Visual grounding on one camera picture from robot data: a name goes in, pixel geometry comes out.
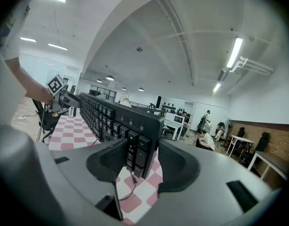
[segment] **checkered table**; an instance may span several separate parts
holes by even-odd
[[[99,144],[99,141],[95,141],[96,137],[82,118],[62,115],[48,147],[56,151],[68,150]],[[137,186],[133,194],[128,199],[120,201],[125,224],[135,224],[156,203],[157,189],[161,182],[162,170],[157,153],[149,177],[146,180],[137,178]],[[118,197],[125,198],[130,195],[133,188],[130,172],[123,168],[116,179]]]

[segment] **black keyboard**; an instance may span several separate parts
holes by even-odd
[[[80,114],[100,142],[126,138],[127,169],[139,178],[150,173],[164,119],[81,93]]]

